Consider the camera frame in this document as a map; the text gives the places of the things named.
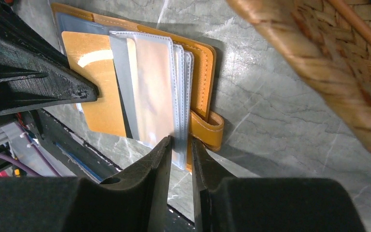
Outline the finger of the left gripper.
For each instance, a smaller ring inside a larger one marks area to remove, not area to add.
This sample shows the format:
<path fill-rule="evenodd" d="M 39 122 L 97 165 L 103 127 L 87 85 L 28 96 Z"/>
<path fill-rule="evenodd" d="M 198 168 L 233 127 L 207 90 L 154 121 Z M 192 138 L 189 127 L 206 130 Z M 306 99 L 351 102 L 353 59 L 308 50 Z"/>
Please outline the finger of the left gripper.
<path fill-rule="evenodd" d="M 98 96 L 95 84 L 0 0 L 0 116 Z"/>

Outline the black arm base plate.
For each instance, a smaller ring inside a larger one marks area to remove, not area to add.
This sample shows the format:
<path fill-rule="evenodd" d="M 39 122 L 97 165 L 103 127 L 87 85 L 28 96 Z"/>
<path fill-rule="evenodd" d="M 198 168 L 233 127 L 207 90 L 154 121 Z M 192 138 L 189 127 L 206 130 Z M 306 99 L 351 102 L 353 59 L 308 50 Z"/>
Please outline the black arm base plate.
<path fill-rule="evenodd" d="M 18 114 L 40 145 L 78 176 L 66 231 L 192 232 L 194 224 L 168 205 L 171 139 L 121 169 L 46 110 Z"/>

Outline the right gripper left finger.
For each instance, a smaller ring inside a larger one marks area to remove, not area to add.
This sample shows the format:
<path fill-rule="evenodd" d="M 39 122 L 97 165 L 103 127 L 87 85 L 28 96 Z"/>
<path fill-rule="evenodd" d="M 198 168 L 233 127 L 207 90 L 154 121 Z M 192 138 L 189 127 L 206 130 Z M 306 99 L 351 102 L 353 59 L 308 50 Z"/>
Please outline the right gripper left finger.
<path fill-rule="evenodd" d="M 161 232 L 172 138 L 97 184 L 79 177 L 0 178 L 0 232 Z"/>

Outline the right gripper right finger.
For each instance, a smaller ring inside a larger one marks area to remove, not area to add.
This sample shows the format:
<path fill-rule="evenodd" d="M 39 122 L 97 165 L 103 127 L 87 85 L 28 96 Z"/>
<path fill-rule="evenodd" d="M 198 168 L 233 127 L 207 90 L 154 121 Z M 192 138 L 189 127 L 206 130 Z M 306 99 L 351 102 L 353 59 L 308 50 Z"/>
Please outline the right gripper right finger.
<path fill-rule="evenodd" d="M 198 232 L 363 232 L 350 195 L 327 178 L 236 177 L 191 140 Z"/>

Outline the brown woven divided tray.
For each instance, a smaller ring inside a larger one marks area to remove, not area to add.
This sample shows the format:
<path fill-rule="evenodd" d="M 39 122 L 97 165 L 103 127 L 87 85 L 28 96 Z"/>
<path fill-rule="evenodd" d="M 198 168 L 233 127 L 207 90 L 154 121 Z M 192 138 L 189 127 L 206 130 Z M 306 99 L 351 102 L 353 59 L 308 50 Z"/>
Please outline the brown woven divided tray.
<path fill-rule="evenodd" d="M 371 153 L 371 4 L 230 0 Z"/>

